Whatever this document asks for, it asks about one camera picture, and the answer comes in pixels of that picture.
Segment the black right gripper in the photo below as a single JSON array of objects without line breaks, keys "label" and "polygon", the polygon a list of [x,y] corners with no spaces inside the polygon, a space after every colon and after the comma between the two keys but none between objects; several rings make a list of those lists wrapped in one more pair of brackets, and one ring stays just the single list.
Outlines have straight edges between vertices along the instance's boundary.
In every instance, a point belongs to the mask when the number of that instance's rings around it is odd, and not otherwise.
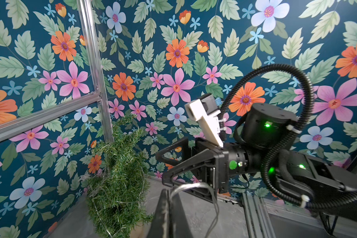
[{"label": "black right gripper", "polygon": [[[181,160],[175,160],[168,156],[178,147],[181,148]],[[204,182],[210,185],[215,192],[223,194],[229,190],[229,171],[227,167],[227,151],[223,147],[217,146],[203,138],[195,140],[195,146],[192,149],[189,146],[189,139],[183,137],[172,145],[158,151],[156,160],[171,166],[164,172],[162,183],[169,187],[178,187],[185,184],[179,181],[177,177],[181,174],[191,172],[198,182]]]}]

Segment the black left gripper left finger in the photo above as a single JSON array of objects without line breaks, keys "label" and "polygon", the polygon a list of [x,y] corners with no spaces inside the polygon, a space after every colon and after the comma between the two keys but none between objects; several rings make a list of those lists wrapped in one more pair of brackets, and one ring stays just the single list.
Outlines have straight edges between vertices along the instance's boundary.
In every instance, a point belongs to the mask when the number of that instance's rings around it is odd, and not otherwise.
[{"label": "black left gripper left finger", "polygon": [[169,191],[163,189],[158,200],[154,218],[146,238],[169,238],[170,204]]}]

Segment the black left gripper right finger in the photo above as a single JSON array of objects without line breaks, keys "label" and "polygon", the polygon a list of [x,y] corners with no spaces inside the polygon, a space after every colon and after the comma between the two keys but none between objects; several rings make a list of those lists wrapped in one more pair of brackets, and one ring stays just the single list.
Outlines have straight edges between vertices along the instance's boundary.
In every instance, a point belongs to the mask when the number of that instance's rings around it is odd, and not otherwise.
[{"label": "black left gripper right finger", "polygon": [[193,238],[178,194],[170,196],[170,237]]}]

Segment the thin wire string light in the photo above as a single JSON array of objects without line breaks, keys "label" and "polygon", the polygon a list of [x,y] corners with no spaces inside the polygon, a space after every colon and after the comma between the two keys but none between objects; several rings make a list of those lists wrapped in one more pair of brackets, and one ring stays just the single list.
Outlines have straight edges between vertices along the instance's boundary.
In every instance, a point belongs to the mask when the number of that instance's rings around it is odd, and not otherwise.
[{"label": "thin wire string light", "polygon": [[173,199],[182,192],[195,197],[194,204],[197,205],[197,209],[210,208],[210,204],[214,206],[215,217],[205,235],[206,238],[209,238],[218,223],[220,214],[216,191],[205,182],[185,183],[172,189],[170,200],[173,201]]}]

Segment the dark green tree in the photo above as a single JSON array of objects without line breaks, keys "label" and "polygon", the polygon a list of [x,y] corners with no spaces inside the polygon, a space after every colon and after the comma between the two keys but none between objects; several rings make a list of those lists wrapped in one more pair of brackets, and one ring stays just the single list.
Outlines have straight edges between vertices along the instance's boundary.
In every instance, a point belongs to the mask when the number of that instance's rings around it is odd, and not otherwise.
[{"label": "dark green tree", "polygon": [[101,173],[88,177],[86,201],[90,219],[101,238],[128,238],[138,226],[152,221],[145,208],[150,187],[145,155],[135,149],[143,131],[122,130],[134,118],[126,115],[114,122],[113,142],[101,142],[94,150],[94,155],[104,157],[104,167]]}]

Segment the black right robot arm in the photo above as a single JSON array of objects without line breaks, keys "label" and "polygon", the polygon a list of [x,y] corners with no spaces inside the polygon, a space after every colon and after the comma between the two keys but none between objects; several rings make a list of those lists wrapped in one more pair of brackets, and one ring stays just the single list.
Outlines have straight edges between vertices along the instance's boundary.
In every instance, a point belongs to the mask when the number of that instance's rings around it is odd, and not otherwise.
[{"label": "black right robot arm", "polygon": [[180,185],[175,177],[192,172],[212,188],[192,188],[194,196],[211,201],[225,193],[229,179],[259,172],[266,187],[280,199],[313,211],[349,217],[357,210],[357,175],[323,160],[291,151],[296,115],[266,103],[255,103],[237,122],[234,142],[221,138],[224,110],[199,101],[186,105],[188,115],[200,124],[204,137],[189,146],[183,138],[159,151],[156,159],[171,165],[164,185]]}]

